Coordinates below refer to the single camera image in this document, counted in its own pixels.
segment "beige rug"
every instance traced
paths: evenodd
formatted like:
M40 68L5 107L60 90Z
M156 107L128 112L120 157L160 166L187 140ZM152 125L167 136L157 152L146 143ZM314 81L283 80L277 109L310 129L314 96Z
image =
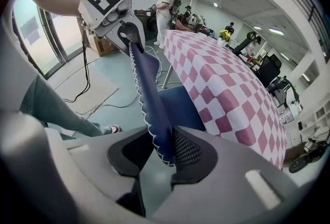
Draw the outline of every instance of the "beige rug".
M87 57L87 63L91 63L100 58L100 56L89 47L86 48L86 57ZM84 57L83 54L81 53L72 60L70 60L67 64L62 66L54 74L52 74L52 76L47 80L47 82L55 90L67 79L67 77L74 74L83 66L84 66Z
M90 89L79 96L74 103L67 103L71 110L83 113L82 116L88 118L97 107L110 97L118 87L109 79L104 77L93 66L89 65ZM85 88L87 84L85 68L74 73L65 82L56 88L56 92L61 98L74 100L74 98Z

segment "checkered table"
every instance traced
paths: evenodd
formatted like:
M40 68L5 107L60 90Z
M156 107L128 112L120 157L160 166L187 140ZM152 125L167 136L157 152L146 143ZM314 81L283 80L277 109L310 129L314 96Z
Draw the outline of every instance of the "checkered table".
M281 168L285 129L276 105L252 71L203 34L167 30L164 54L208 133L244 144Z

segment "black cable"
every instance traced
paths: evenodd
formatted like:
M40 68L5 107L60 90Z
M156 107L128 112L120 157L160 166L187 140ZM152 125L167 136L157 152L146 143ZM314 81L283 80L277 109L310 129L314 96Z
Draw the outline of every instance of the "black cable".
M76 111L75 111L75 113L78 113L80 115L84 115L84 114L90 112L91 110L94 110L94 109L97 109L97 108L100 108L100 107L105 107L105 106L115 107L115 108L127 108L127 107L131 106L136 101L137 98L138 98L138 96L136 96L135 99L130 104L127 104L125 106L115 106L115 105L111 105L111 104L100 104L100 105L97 105L94 108L92 108L89 111L86 111L84 113L79 113L79 112L76 112Z
M81 96L82 94L86 93L90 89L90 87L91 87L91 83L90 83L90 79L89 79L89 70L88 70L87 56L86 56L85 36L86 36L86 22L84 22L84 29L83 29L83 32L82 32L81 42L83 43L82 44L82 53L84 55L84 68L85 68L85 77L86 77L86 80L87 80L87 84L86 84L86 87L83 89L83 91L81 91L75 97L74 100L66 99L66 98L63 99L65 102L68 102L68 103L74 103L79 96Z
M100 57L94 59L94 60L91 61L91 62L89 62L88 65L91 64L91 63L93 63L94 61L96 61L96 60L98 60L98 59L100 59ZM79 68L78 70L76 70L74 73L72 73L69 77L67 77L64 81L62 81L62 82L61 82L56 88L54 88L54 90L57 90L57 88L58 88L59 86L61 86L64 82L66 82L69 78L71 78L74 74L76 74L79 70L81 70L81 69L84 68L84 67L85 67L85 66L82 66L81 68Z

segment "cardboard box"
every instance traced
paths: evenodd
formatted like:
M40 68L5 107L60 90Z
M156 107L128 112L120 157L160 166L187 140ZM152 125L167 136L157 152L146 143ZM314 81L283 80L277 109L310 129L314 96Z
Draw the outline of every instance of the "cardboard box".
M116 48L112 43L109 42L109 40L105 38L98 38L93 33L87 33L87 37L91 49L97 52L100 57L118 51L118 48Z

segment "person in black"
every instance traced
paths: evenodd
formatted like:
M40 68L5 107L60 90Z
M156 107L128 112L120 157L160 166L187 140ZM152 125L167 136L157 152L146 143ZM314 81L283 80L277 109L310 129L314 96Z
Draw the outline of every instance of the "person in black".
M227 25L226 28L225 28L225 30L227 30L228 33L230 33L230 35L232 35L234 33L233 25L234 25L234 23L231 22L230 25Z
M187 11L185 12L184 16L182 17L182 24L184 26L188 25L189 19L191 17L191 6L188 5L187 7L185 7L187 9Z

